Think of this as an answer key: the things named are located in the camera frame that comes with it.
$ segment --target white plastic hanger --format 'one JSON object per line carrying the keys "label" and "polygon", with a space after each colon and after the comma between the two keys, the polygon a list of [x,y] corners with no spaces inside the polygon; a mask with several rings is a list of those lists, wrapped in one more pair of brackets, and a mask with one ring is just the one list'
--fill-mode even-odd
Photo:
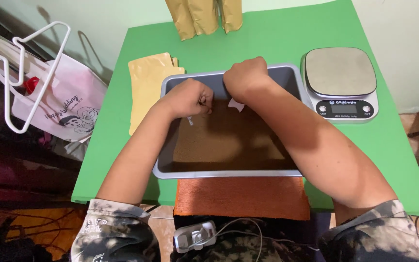
{"label": "white plastic hanger", "polygon": [[[49,28],[61,24],[67,27],[67,33],[64,37],[64,40],[62,41],[61,47],[59,48],[58,55],[56,56],[55,62],[53,63],[53,66],[49,70],[49,74],[44,81],[44,85],[40,90],[40,94],[38,95],[35,104],[32,107],[32,110],[30,111],[30,114],[28,115],[27,121],[24,124],[24,127],[22,129],[17,129],[11,122],[11,104],[10,104],[10,88],[13,88],[13,86],[20,86],[24,83],[24,58],[25,58],[25,48],[20,43],[26,43],[27,41],[30,41],[37,37],[39,34],[45,32]],[[27,36],[24,39],[21,39],[20,37],[14,37],[12,39],[12,42],[15,44],[15,46],[20,48],[20,59],[19,59],[19,81],[18,82],[12,82],[9,80],[9,61],[6,57],[3,57],[0,55],[0,59],[3,60],[4,63],[4,118],[6,120],[6,124],[8,124],[9,128],[12,129],[12,131],[22,134],[25,133],[30,126],[30,122],[32,121],[33,115],[35,114],[35,111],[40,104],[41,98],[43,97],[46,88],[48,87],[48,84],[51,81],[51,78],[53,78],[53,74],[55,73],[56,68],[58,67],[59,61],[61,59],[62,51],[64,50],[64,47],[66,46],[67,39],[70,35],[70,27],[66,23],[55,21],[51,24],[43,27],[42,29],[36,31],[35,33],[32,33],[31,35]]]}

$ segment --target forearm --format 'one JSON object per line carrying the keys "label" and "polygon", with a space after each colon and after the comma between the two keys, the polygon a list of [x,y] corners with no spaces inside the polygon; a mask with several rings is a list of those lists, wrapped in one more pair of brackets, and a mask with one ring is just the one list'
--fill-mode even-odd
{"label": "forearm", "polygon": [[246,104],[281,139],[302,175],[336,202],[369,208],[397,199],[375,164],[344,134],[270,81]]}
{"label": "forearm", "polygon": [[112,164],[96,198],[140,205],[172,120],[160,103],[148,111]]}

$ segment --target brown powder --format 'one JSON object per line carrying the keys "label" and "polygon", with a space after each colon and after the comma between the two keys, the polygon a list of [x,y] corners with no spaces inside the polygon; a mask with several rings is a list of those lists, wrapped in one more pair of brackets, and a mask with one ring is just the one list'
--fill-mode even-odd
{"label": "brown powder", "polygon": [[173,172],[297,169],[273,130],[248,106],[239,113],[229,100],[213,101],[212,114],[183,118]]}

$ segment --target hand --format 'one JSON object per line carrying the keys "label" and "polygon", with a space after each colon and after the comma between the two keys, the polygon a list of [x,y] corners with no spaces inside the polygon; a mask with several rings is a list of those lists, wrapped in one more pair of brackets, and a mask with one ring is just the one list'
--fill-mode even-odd
{"label": "hand", "polygon": [[211,114],[213,95],[213,90],[205,84],[189,78],[172,88],[158,103],[165,104],[174,119]]}
{"label": "hand", "polygon": [[223,80],[232,98],[242,104],[245,104],[247,92],[265,87],[272,81],[263,57],[235,63],[224,73]]}

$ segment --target cartoon couple print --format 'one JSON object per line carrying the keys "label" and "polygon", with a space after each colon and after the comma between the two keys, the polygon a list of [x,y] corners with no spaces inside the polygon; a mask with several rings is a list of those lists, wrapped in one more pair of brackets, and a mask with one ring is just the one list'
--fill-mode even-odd
{"label": "cartoon couple print", "polygon": [[77,111],[78,116],[66,116],[59,120],[64,127],[74,127],[73,131],[79,134],[90,133],[96,124],[99,109],[84,106]]}

